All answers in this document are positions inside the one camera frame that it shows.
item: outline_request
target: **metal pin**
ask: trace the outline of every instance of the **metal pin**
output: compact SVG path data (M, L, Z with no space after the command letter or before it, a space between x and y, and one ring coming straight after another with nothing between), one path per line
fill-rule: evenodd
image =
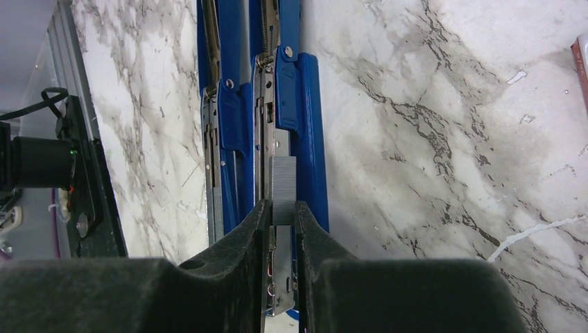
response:
M286 56L288 58L292 58L292 56L294 56L294 52L292 51L292 48L289 46L286 46L286 48L284 49L284 52L286 52Z

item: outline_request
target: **marble countertop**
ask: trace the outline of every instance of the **marble countertop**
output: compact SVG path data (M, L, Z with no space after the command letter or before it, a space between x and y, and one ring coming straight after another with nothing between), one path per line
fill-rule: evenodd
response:
M129 254L181 262L207 246L194 1L72 11ZM304 0L332 235L487 260L531 332L588 331L587 31L586 1Z

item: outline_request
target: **marble table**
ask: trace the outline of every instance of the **marble table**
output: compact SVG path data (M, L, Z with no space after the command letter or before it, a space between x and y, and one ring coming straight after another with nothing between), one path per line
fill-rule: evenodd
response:
M305 0L331 233L491 262L531 332L588 332L588 2ZM193 0L74 1L129 255L207 246Z

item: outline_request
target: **blue stapler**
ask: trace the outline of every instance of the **blue stapler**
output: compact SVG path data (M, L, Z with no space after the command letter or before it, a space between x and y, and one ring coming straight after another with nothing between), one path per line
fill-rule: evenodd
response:
M318 62L300 52L300 0L198 0L209 244L271 208L267 312L295 308L295 201L329 230Z

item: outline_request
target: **black cable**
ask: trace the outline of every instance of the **black cable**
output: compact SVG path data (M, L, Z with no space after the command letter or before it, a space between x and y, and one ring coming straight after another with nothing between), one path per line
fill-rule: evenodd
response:
M49 98L48 92L58 93L57 95ZM27 114L33 113L35 111L42 110L44 108L50 108L52 113L59 119L62 118L61 112L55 107L55 104L59 101L64 100L68 97L67 89L65 88L58 88L58 87L51 87L46 88L41 92L41 97L43 98L42 102L37 104L33 104L31 106L27 106L24 109L20 109L18 111L9 112L3 115L0 115L0 121L3 120L10 120L22 116L26 116Z

